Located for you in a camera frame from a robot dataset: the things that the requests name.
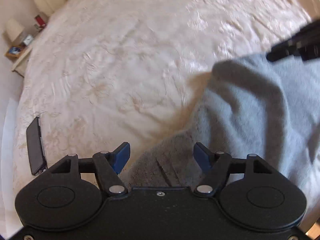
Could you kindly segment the grey sweatpants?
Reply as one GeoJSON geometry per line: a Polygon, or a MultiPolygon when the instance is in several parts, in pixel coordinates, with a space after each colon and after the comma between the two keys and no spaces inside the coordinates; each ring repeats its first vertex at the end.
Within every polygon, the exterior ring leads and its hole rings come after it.
{"type": "Polygon", "coordinates": [[[319,202],[319,61],[276,63],[255,54],[213,66],[186,128],[145,151],[125,176],[129,186],[191,186],[204,173],[200,142],[236,158],[254,153],[319,202]]]}

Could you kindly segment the black smartphone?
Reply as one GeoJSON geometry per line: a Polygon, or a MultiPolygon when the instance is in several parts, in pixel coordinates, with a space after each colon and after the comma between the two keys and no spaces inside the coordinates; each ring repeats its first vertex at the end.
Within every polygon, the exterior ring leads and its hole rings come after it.
{"type": "Polygon", "coordinates": [[[47,169],[47,161],[42,146],[40,119],[37,116],[26,130],[28,159],[33,176],[47,169]]]}

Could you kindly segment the cream embroidered bedspread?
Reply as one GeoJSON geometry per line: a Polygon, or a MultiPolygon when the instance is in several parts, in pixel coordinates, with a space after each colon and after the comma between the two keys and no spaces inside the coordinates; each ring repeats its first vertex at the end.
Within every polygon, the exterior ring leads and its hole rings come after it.
{"type": "Polygon", "coordinates": [[[319,0],[69,0],[34,44],[17,109],[13,189],[47,163],[123,141],[131,159],[183,128],[217,61],[267,51],[319,17],[319,0]]]}

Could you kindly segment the wooden bedside table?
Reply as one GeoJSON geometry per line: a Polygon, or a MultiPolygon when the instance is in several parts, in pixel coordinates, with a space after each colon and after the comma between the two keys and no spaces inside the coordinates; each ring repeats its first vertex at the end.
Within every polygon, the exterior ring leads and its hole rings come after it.
{"type": "Polygon", "coordinates": [[[6,57],[9,61],[12,62],[11,71],[16,72],[22,77],[25,76],[25,72],[30,59],[33,44],[31,43],[29,46],[24,46],[24,47],[25,47],[25,50],[18,59],[11,61],[6,57]]]}

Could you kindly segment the small white alarm clock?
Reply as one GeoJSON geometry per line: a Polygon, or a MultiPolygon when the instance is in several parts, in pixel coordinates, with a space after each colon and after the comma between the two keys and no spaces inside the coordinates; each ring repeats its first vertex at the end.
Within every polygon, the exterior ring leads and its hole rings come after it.
{"type": "Polygon", "coordinates": [[[33,37],[32,35],[28,34],[28,35],[24,38],[23,44],[24,44],[25,46],[29,46],[29,44],[31,44],[31,42],[33,42],[33,40],[34,40],[34,37],[33,37]]]}

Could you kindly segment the red box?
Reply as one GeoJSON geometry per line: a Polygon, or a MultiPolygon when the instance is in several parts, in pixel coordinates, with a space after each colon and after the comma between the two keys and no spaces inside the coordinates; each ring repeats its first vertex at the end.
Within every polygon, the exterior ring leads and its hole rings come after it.
{"type": "Polygon", "coordinates": [[[38,24],[38,26],[41,28],[41,29],[44,29],[46,26],[47,26],[47,23],[45,22],[45,20],[41,17],[41,15],[36,15],[34,17],[36,23],[38,24]]]}

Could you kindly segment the white table lamp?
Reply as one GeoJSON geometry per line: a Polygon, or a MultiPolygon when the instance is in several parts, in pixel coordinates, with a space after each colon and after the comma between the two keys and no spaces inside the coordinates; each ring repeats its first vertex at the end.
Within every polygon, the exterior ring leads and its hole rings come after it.
{"type": "Polygon", "coordinates": [[[11,18],[5,24],[5,31],[11,42],[14,42],[25,30],[25,27],[14,18],[11,18]]]}

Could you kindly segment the wooden picture frame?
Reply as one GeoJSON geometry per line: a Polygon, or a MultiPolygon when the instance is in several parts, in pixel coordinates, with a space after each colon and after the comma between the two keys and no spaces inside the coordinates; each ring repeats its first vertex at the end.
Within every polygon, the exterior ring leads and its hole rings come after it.
{"type": "Polygon", "coordinates": [[[24,46],[11,46],[5,53],[5,57],[7,57],[11,61],[14,61],[22,55],[24,50],[24,46]]]}

